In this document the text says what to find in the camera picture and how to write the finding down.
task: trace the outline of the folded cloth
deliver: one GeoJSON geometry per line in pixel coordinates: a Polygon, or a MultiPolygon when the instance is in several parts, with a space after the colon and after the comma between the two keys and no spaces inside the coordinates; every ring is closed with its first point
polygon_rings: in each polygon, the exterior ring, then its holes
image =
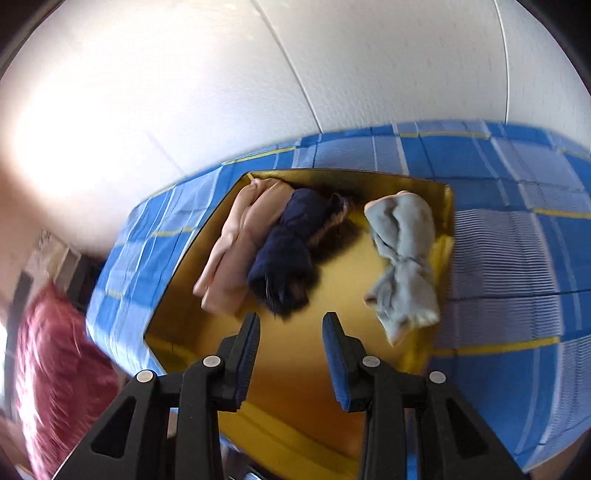
{"type": "Polygon", "coordinates": [[[350,202],[338,194],[327,200],[310,189],[293,193],[248,273],[248,285],[270,311],[286,316],[308,303],[307,289],[317,280],[310,248],[350,210],[350,202]]]}
{"type": "Polygon", "coordinates": [[[234,315],[247,292],[246,276],[294,189],[277,179],[253,179],[238,193],[222,234],[193,288],[203,310],[234,315]]]}
{"type": "Polygon", "coordinates": [[[439,321],[428,255],[435,242],[431,209],[406,191],[369,202],[364,208],[380,256],[391,265],[363,297],[373,307],[388,340],[439,321]]]}

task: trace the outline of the striped fabric pattern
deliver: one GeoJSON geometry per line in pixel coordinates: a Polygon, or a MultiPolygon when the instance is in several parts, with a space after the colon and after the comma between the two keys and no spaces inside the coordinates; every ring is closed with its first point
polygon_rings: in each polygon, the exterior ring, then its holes
{"type": "Polygon", "coordinates": [[[121,230],[87,313],[90,337],[135,374],[164,371],[142,337],[183,254],[248,171],[348,168],[448,183],[456,194],[444,371],[529,469],[591,427],[591,158],[523,125],[406,122],[273,145],[172,185],[121,230]]]}

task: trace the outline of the yellow storage bin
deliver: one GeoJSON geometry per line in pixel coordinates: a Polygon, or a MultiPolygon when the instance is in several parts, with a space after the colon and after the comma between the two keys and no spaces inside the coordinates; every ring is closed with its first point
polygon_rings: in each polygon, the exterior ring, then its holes
{"type": "Polygon", "coordinates": [[[408,190],[423,197],[433,211],[436,243],[430,255],[437,295],[446,296],[453,249],[453,192],[427,180],[352,170],[273,170],[244,175],[203,226],[164,293],[145,340],[167,372],[182,371],[215,352],[225,336],[234,335],[247,312],[261,318],[261,343],[248,393],[236,413],[220,413],[220,431],[257,462],[286,479],[353,479],[361,453],[363,414],[348,414],[335,400],[324,347],[322,318],[334,311],[348,335],[359,338],[368,353],[398,369],[420,374],[425,369],[437,326],[411,332],[393,348],[374,311],[362,296],[386,266],[369,236],[363,205],[408,190]],[[273,316],[248,296],[237,317],[214,316],[193,295],[230,207],[251,177],[276,178],[294,187],[353,196],[358,207],[351,220],[361,234],[320,267],[319,285],[310,304],[289,321],[273,316]]]}

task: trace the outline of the light gray rolled garment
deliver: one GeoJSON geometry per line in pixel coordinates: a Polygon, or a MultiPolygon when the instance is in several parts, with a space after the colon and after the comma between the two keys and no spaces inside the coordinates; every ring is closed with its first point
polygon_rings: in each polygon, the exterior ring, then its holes
{"type": "Polygon", "coordinates": [[[365,205],[365,216],[380,256],[390,261],[386,272],[363,301],[376,311],[388,340],[401,329],[439,321],[428,255],[435,242],[433,214],[419,195],[399,192],[365,205]]]}

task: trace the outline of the red fluffy cushion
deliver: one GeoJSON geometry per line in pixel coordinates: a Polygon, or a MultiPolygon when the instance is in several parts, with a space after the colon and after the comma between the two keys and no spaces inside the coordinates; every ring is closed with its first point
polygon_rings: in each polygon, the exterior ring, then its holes
{"type": "Polygon", "coordinates": [[[47,480],[118,389],[110,360],[86,337],[84,315],[53,284],[19,327],[15,376],[31,465],[37,480],[47,480]]]}

